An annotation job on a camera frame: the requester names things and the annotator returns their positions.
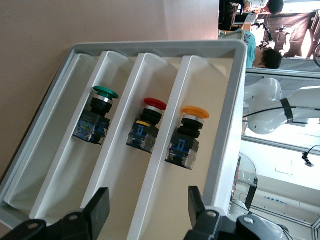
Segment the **beige wall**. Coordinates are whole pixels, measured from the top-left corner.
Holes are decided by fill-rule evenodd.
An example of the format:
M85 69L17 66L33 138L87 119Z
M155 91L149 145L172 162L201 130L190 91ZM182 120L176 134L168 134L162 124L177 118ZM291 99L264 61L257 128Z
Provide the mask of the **beige wall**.
M76 43L216 39L217 0L2 0L0 177Z

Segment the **yellow button cap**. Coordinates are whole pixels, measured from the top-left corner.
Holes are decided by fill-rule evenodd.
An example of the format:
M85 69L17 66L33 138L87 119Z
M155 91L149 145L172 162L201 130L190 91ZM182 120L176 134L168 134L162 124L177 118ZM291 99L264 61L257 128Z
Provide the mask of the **yellow button cap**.
M210 117L206 110L196 106L184 106L182 111L188 115L192 115L200 119L208 119Z

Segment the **dark hair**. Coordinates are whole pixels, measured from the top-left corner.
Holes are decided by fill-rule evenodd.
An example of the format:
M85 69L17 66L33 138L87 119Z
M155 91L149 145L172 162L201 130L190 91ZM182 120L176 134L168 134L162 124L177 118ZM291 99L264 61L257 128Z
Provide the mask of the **dark hair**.
M269 0L267 7L271 14L277 15L284 9L284 5L283 0Z
M282 61L282 56L280 52L268 48L263 50L262 53L262 63L265 65L266 69L278 69L280 68Z

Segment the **man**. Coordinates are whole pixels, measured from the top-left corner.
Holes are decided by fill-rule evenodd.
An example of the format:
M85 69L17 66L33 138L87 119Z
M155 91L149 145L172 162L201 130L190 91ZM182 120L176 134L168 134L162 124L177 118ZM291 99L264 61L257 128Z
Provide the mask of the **man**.
M244 13L263 9L272 15L278 15L284 8L283 0L220 0L219 29L230 31L236 21L239 4L243 4Z
M255 36L245 31L244 42L248 46L247 50L247 68L263 68L263 69L278 69L281 65L282 56L280 52L268 48L260 50L257 48Z

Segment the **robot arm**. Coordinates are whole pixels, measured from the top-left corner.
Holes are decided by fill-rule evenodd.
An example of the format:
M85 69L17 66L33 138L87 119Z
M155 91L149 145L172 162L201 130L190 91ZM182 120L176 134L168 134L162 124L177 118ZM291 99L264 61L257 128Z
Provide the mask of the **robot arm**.
M259 29L260 26L263 26L263 28L268 36L268 40L262 41L261 44L257 48L260 50L264 50L264 49L268 49L268 48L275 49L276 42L274 41L274 38L272 37L272 34L271 34L269 28L267 27L267 25L265 25L263 22L262 23L256 22L252 26L257 26L256 29Z
M286 27L282 24L281 27L279 27L275 30L275 32L276 33L284 33L284 35L285 35L285 43L283 44L282 49L279 51L281 56L284 56L290 50L290 47L291 47L290 38L291 38L292 33L294 32L294 29L290 28L290 27Z
M256 134L272 133L294 120L320 117L320 86L303 87L282 98L280 83L264 78L244 89L244 103L249 106L248 127Z

